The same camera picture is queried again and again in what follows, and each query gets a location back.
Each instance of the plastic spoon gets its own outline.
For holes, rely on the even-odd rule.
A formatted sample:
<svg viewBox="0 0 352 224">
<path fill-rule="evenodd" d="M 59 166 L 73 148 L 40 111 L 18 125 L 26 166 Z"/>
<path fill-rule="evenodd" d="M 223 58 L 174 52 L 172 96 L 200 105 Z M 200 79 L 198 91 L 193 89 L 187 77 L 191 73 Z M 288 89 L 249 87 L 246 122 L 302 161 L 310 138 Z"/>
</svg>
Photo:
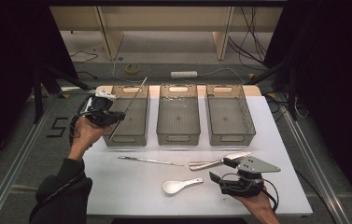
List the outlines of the plastic spoon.
<svg viewBox="0 0 352 224">
<path fill-rule="evenodd" d="M 163 189 L 168 194 L 174 194 L 179 192 L 181 189 L 185 188 L 188 185 L 197 184 L 197 183 L 203 183 L 203 179 L 199 177 L 199 178 L 194 178 L 192 180 L 186 180 L 186 181 L 169 180 L 164 182 Z"/>
</svg>

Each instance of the gray plastic container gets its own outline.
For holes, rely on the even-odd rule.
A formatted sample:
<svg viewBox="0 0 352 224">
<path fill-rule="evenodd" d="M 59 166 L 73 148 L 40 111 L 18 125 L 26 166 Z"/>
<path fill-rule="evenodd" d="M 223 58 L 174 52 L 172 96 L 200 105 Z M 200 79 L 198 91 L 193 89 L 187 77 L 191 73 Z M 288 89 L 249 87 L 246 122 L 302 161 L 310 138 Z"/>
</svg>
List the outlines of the gray plastic container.
<svg viewBox="0 0 352 224">
<path fill-rule="evenodd" d="M 198 145 L 201 129 L 196 85 L 161 85 L 156 133 L 159 145 Z"/>
<path fill-rule="evenodd" d="M 256 134 L 241 85 L 207 85 L 211 146 L 248 146 Z"/>
<path fill-rule="evenodd" d="M 112 94 L 117 100 L 111 110 L 125 111 L 132 101 L 139 86 L 114 86 Z M 109 147 L 143 147 L 147 144 L 149 118 L 149 86 L 144 85 L 135 96 L 126 112 L 125 120 L 120 122 L 118 129 L 110 140 L 111 133 L 106 133 L 104 139 Z"/>
</svg>

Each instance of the hand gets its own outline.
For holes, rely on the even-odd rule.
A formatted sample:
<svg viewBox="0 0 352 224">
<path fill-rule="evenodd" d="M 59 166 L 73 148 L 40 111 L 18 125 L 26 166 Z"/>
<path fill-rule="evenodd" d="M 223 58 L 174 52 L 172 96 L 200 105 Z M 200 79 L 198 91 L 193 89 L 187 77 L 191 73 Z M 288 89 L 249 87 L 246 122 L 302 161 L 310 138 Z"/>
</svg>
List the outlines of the hand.
<svg viewBox="0 0 352 224">
<path fill-rule="evenodd" d="M 92 124 L 87 118 L 80 117 L 77 120 L 76 128 L 74 131 L 73 145 L 71 146 L 69 159 L 82 161 L 82 157 L 89 147 L 97 142 L 99 138 L 105 134 L 111 132 L 110 126 L 99 127 Z"/>
<path fill-rule="evenodd" d="M 241 202 L 260 223 L 280 223 L 272 210 L 269 197 L 263 192 L 260 192 L 259 195 L 251 198 L 239 196 L 233 196 L 233 198 Z"/>
</svg>

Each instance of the utensil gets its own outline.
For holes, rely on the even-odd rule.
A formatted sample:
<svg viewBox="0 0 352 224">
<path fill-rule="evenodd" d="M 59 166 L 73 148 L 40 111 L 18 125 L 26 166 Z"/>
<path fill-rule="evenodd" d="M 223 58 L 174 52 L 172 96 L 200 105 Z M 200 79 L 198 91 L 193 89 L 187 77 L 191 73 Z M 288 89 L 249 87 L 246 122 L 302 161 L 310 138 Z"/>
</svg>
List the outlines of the utensil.
<svg viewBox="0 0 352 224">
<path fill-rule="evenodd" d="M 148 161 L 148 162 L 154 162 L 154 163 L 160 163 L 160 164 L 183 166 L 183 164 L 173 163 L 169 161 L 154 161 L 154 160 L 148 160 L 148 159 L 142 159 L 142 158 L 136 158 L 136 157 L 118 156 L 118 159 L 131 160 L 131 161 Z"/>
<path fill-rule="evenodd" d="M 198 183 L 203 183 L 203 179 L 199 177 L 199 178 L 194 178 L 192 180 L 186 180 L 186 181 L 169 180 L 164 182 L 163 189 L 168 194 L 174 194 L 179 192 L 181 189 L 185 188 L 188 185 L 198 184 Z"/>
<path fill-rule="evenodd" d="M 230 160 L 238 159 L 240 157 L 244 157 L 246 155 L 251 154 L 252 152 L 235 152 L 232 154 L 229 154 L 225 156 L 225 158 L 228 158 Z M 202 170 L 206 167 L 218 164 L 218 163 L 223 163 L 224 160 L 223 158 L 217 161 L 190 161 L 188 162 L 188 166 L 192 171 L 197 171 L 197 170 Z"/>
</svg>

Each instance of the white table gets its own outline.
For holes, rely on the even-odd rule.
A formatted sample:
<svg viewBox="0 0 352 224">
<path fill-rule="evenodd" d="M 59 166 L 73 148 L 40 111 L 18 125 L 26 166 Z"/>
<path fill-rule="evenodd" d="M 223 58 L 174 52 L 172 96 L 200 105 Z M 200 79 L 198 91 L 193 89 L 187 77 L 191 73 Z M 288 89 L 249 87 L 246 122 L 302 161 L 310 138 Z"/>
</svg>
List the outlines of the white table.
<svg viewBox="0 0 352 224">
<path fill-rule="evenodd" d="M 215 161 L 234 151 L 252 151 L 252 156 L 281 168 L 281 172 L 262 174 L 279 194 L 278 215 L 307 216 L 312 209 L 294 172 L 289 155 L 262 96 L 248 96 L 247 103 L 257 131 L 250 146 L 211 147 L 208 140 L 204 97 L 199 97 L 201 135 L 196 147 L 158 145 L 156 124 L 158 97 L 150 101 L 148 143 L 145 147 L 108 147 L 103 139 L 85 154 L 86 174 L 93 180 L 88 214 L 112 217 L 238 217 L 248 215 L 246 208 L 229 195 L 221 194 L 210 180 L 209 171 L 222 176 L 236 169 L 220 165 L 190 171 L 189 161 Z M 119 155 L 183 163 L 174 166 L 143 161 L 120 160 Z M 167 180 L 202 177 L 203 184 L 187 187 L 177 194 L 166 194 Z M 265 184 L 275 197 L 274 189 Z"/>
</svg>

